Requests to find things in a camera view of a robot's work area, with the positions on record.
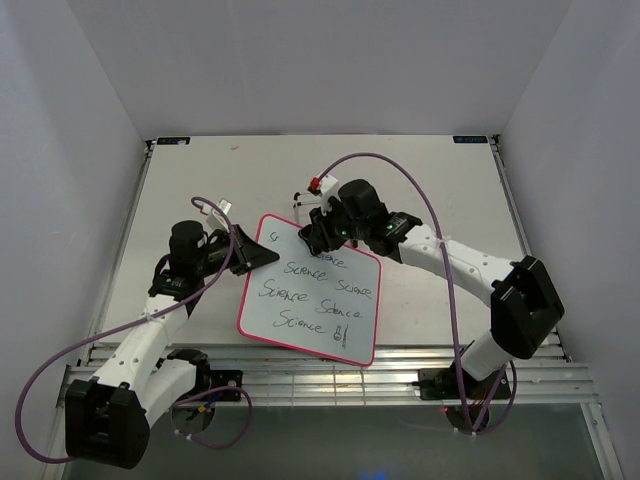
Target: pink whiteboard frame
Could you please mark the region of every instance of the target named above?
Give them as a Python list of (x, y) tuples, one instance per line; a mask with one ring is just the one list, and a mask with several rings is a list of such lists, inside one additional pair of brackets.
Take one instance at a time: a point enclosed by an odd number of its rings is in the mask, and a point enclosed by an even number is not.
[[(256, 241), (259, 242), (260, 240), (260, 234), (262, 233), (262, 224), (264, 223), (265, 218), (267, 217), (273, 217), (276, 218), (280, 221), (286, 222), (289, 225), (293, 225), (294, 227), (297, 228), (302, 228), (301, 225), (298, 225), (297, 223), (291, 222), (289, 220), (287, 220), (286, 218), (282, 218), (279, 217), (278, 215), (274, 215), (273, 213), (267, 213), (265, 215), (262, 216), (262, 218), (260, 219), (260, 223), (258, 224), (258, 232), (256, 234)], [(345, 245), (346, 248), (350, 248), (351, 250), (355, 250), (358, 253), (361, 253), (362, 255), (366, 255), (367, 257), (371, 257), (373, 258), (376, 262), (378, 262), (378, 266), (380, 267), (378, 270), (378, 295), (376, 297), (376, 319), (375, 319), (375, 325), (374, 325), (374, 330), (373, 330), (373, 348), (371, 350), (371, 361), (369, 361), (369, 363), (358, 363), (358, 362), (354, 362), (353, 360), (350, 359), (346, 359), (346, 358), (340, 358), (340, 357), (336, 357), (336, 356), (332, 356), (332, 355), (327, 355), (326, 353), (323, 352), (316, 352), (314, 350), (309, 350), (307, 348), (302, 348), (302, 347), (297, 347), (295, 345), (289, 345), (287, 343), (283, 343), (283, 342), (278, 342), (276, 340), (271, 340), (270, 338), (264, 338), (264, 337), (260, 337), (257, 335), (252, 335), (250, 333), (245, 332), (244, 330), (242, 330), (242, 324), (241, 324), (241, 319), (242, 319), (242, 312), (244, 311), (244, 304), (247, 300), (247, 291), (249, 290), (249, 282), (251, 281), (251, 272), (249, 272), (247, 274), (247, 281), (244, 284), (244, 292), (242, 293), (242, 301), (240, 302), (240, 310), (238, 312), (238, 321), (237, 321), (237, 325), (238, 325), (238, 331), (240, 332), (241, 335), (247, 337), (247, 338), (253, 338), (254, 340), (260, 340), (263, 342), (267, 342), (267, 343), (272, 343), (274, 345), (278, 345), (280, 347), (286, 347), (286, 348), (291, 348), (293, 350), (298, 350), (301, 352), (305, 352), (305, 353), (311, 353), (313, 355), (317, 355), (323, 358), (329, 358), (331, 360), (337, 360), (339, 362), (343, 362), (343, 363), (348, 363), (351, 365), (358, 365), (361, 367), (368, 367), (369, 365), (371, 365), (373, 363), (373, 360), (375, 358), (375, 353), (376, 353), (376, 338), (378, 335), (378, 315), (380, 313), (380, 284), (381, 284), (381, 278), (382, 278), (382, 264), (380, 263), (380, 259), (378, 259), (378, 257), (371, 255), (370, 253), (366, 253), (363, 252), (361, 250), (358, 250), (357, 248), (353, 248), (351, 246)]]

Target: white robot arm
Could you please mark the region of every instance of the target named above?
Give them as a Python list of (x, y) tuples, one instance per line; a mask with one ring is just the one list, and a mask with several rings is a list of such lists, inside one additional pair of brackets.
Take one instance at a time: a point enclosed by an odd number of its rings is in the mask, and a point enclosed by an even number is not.
[[(208, 213), (209, 225), (219, 227), (215, 212)], [(230, 248), (226, 268), (236, 275), (278, 260), (277, 253), (255, 243), (238, 225), (233, 229), (231, 245), (226, 227), (207, 235), (196, 221), (173, 226), (170, 253), (155, 268), (142, 314), (149, 320), (131, 329), (90, 380), (74, 380), (67, 389), (65, 433), (71, 457), (133, 468), (144, 454), (150, 428), (179, 397), (217, 387), (202, 352), (178, 349), (166, 359), (161, 355), (189, 319), (205, 278), (225, 266)]]
[[(376, 254), (445, 278), (440, 242), (445, 241), (454, 283), (491, 310), (491, 329), (462, 354), (465, 386), (472, 390), (513, 358), (527, 359), (564, 315), (564, 307), (542, 262), (526, 256), (519, 262), (497, 258), (452, 240), (440, 240), (419, 218), (389, 212), (375, 189), (358, 179), (340, 187), (329, 175), (314, 179), (311, 193), (320, 207), (300, 230), (312, 254), (363, 241)], [(448, 381), (433, 388), (441, 398), (458, 394), (450, 368)]]

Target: small whiteboard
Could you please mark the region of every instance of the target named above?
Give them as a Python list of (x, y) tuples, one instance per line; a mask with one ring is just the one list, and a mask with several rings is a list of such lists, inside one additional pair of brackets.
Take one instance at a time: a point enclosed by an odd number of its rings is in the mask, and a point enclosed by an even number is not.
[(373, 362), (380, 262), (343, 247), (314, 257), (299, 225), (275, 215), (260, 220), (261, 245), (280, 260), (249, 273), (238, 330), (242, 335), (346, 363)]

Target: red clip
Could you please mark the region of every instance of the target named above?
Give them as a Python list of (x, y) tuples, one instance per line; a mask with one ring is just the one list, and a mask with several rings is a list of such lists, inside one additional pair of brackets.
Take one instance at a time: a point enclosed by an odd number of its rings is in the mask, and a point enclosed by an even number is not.
[(311, 183), (309, 184), (309, 190), (317, 191), (320, 187), (320, 179), (318, 177), (313, 177), (311, 179)]

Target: white panel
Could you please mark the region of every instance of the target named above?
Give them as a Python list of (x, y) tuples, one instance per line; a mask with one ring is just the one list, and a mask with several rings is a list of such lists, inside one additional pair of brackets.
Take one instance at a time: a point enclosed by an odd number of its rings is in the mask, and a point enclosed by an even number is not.
[(640, 4), (574, 2), (504, 133), (534, 253), (589, 362), (626, 478), (640, 477), (635, 397), (640, 226)]
[(380, 262), (348, 247), (313, 257), (298, 232), (295, 224), (273, 215), (260, 220), (256, 240), (280, 258), (250, 273), (238, 330), (321, 357), (370, 365)]
[[(37, 478), (15, 402), (38, 365), (87, 334), (143, 144), (63, 0), (0, 0), (0, 77), (0, 471)], [(63, 369), (27, 401), (40, 451)]]
[(498, 133), (569, 0), (68, 0), (145, 138)]

